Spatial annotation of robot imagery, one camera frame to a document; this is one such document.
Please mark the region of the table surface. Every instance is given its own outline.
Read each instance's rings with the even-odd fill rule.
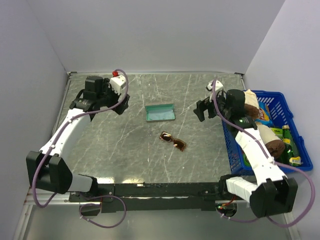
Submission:
[[[58,117],[60,125],[69,105],[84,88],[87,76],[72,73]],[[217,78],[225,90],[243,90],[238,74],[156,73],[128,74],[129,108],[97,114],[74,146],[67,164],[76,174],[98,178],[99,183],[216,182],[230,173],[222,123],[218,117],[200,122],[196,102],[209,96],[206,86]],[[174,121],[146,122],[145,104],[173,102]],[[181,152],[159,139],[162,131],[187,143]]]

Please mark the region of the blue basket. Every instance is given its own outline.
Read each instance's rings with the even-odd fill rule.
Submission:
[[[290,132],[293,137],[293,140],[299,150],[299,155],[301,157],[302,165],[298,168],[303,171],[311,171],[314,166],[310,160],[310,157],[307,153],[304,139],[299,135],[295,123],[293,121],[294,115],[288,108],[285,96],[281,92],[276,91],[253,91],[259,102],[265,103],[268,105],[271,119],[273,124],[277,127],[282,127],[283,125],[289,125]],[[246,166],[244,163],[244,158],[242,155],[242,150],[237,144],[234,137],[229,132],[225,122],[222,122],[224,138],[226,149],[228,152],[229,163],[232,174],[240,175],[254,175],[254,172],[250,166]],[[292,173],[293,170],[280,167],[284,173]]]

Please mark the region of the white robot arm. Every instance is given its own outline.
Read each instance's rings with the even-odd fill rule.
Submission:
[[[226,93],[226,97],[223,94],[219,95],[220,92],[224,93],[223,85],[219,81],[216,81],[215,89],[213,89],[213,81],[208,83],[206,89],[211,92],[210,97],[198,101],[194,113],[201,122],[204,120],[205,110],[208,110],[209,118],[215,117],[217,112],[212,100],[214,96],[217,96],[219,112],[232,124],[242,130],[245,129],[245,131],[240,131],[229,127],[235,141],[245,153],[256,177],[256,184],[248,182],[241,176],[224,178],[224,190],[250,203],[253,213],[258,218],[290,212],[298,185],[293,178],[287,178],[274,163],[274,158],[263,144],[256,124],[251,117],[246,116],[244,92],[232,89]]]
[[[97,179],[92,176],[74,174],[68,167],[69,154],[81,137],[85,127],[92,121],[95,114],[86,114],[77,117],[80,114],[100,110],[101,107],[114,106],[120,97],[120,92],[126,85],[126,79],[123,75],[114,75],[112,78],[103,79],[100,76],[89,76],[85,80],[85,88],[81,90],[71,103],[70,109],[59,129],[52,138],[41,147],[40,151],[29,152],[26,157],[27,170],[30,185],[45,153],[51,150],[45,164],[36,181],[36,187],[64,194],[66,192],[90,192],[95,194],[98,189]],[[113,110],[121,115],[128,108],[130,96],[126,95],[124,101]],[[58,141],[53,144],[59,132],[62,132]]]

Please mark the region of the green bottle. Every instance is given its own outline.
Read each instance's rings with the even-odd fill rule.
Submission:
[[[290,145],[292,146],[293,156],[295,158],[299,157],[299,151],[298,151],[297,145],[295,144],[295,141],[290,133],[289,125],[282,126],[282,136],[284,139],[290,139]]]
[[[301,158],[299,156],[295,157],[292,147],[292,141],[289,138],[283,139],[285,149],[281,155],[281,159],[284,164],[298,167],[301,165]]]
[[[280,157],[275,159],[275,161],[278,162],[278,163],[281,163],[281,164],[287,164],[286,161],[284,161],[283,158],[284,158],[284,153],[282,153]]]
[[[243,156],[244,165],[246,165],[247,167],[251,167],[251,164],[250,164],[250,162],[248,161],[248,158],[247,158],[246,154],[243,153],[242,156]]]

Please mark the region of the white wall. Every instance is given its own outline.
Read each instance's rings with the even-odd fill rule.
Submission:
[[[26,155],[48,140],[66,72],[25,0],[0,1],[0,239],[13,237],[29,181]]]
[[[319,67],[320,1],[286,0],[245,74],[246,87],[284,93],[299,134],[313,162],[310,173],[320,186]],[[294,175],[299,190],[293,213],[297,216],[310,197],[308,182]],[[320,238],[320,197],[298,224],[303,240]]]
[[[244,73],[284,0],[27,0],[67,71]]]

